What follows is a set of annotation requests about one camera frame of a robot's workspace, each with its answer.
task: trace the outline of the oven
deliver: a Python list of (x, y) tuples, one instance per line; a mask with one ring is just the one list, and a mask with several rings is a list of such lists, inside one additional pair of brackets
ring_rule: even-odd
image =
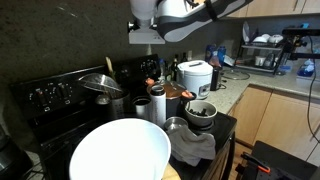
[[(113, 69), (118, 72), (117, 82), (129, 90), (131, 99), (146, 95), (144, 79), (160, 73), (157, 60), (157, 55), (151, 55), (113, 63)], [(101, 92), (84, 88), (77, 82), (90, 73), (107, 75), (108, 70), (106, 66), (98, 66), (10, 85), (24, 120), (37, 141), (40, 149), (37, 153), (46, 180), (68, 180), (70, 159), (77, 145), (92, 130), (114, 120), (105, 106), (95, 103)], [(135, 117), (135, 113), (126, 112), (125, 117)], [(227, 179), (234, 151), (236, 120), (218, 113), (215, 121), (217, 125), (209, 129), (193, 129), (195, 133), (209, 132), (215, 136), (215, 160), (201, 160), (198, 166), (190, 167), (170, 158), (171, 165), (182, 179), (216, 176)]]

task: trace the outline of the rice cooker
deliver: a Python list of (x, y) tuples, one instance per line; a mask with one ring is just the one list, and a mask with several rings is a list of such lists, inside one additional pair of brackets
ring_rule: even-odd
[(177, 82), (190, 92), (197, 94), (197, 99), (205, 99), (210, 92), (213, 67), (203, 60), (193, 60), (178, 65)]

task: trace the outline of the wooden cutting board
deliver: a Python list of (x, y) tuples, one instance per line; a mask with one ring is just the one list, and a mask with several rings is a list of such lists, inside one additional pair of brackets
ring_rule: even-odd
[(181, 180), (179, 174), (173, 167), (168, 163), (166, 170), (164, 171), (162, 180)]

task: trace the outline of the dish towel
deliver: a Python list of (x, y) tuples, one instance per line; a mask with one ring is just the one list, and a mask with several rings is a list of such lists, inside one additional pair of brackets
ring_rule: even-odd
[(167, 131), (171, 154), (179, 161), (197, 166), (201, 158), (214, 159), (216, 141), (212, 134), (194, 134), (186, 125)]

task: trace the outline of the countertop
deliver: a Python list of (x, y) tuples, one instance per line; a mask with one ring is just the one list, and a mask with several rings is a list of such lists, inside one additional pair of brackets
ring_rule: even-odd
[[(223, 80), (227, 80), (226, 83), (222, 83), (226, 89), (211, 91), (205, 101), (213, 103), (219, 112), (227, 114), (249, 84), (308, 97), (311, 81), (297, 80), (295, 72), (292, 70), (283, 76), (276, 75), (274, 77), (250, 73), (250, 78), (247, 80), (232, 80), (222, 77)], [(318, 81), (314, 83), (312, 89), (311, 97), (320, 99), (320, 83)]]

